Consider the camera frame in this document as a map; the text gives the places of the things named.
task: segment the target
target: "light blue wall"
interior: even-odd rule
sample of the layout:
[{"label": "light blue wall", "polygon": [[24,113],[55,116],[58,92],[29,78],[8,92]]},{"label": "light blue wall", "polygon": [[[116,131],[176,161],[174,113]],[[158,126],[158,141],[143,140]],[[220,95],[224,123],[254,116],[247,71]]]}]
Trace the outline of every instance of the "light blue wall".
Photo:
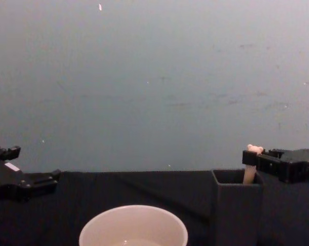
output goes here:
[{"label": "light blue wall", "polygon": [[0,0],[24,171],[237,168],[247,144],[309,148],[309,0]]}]

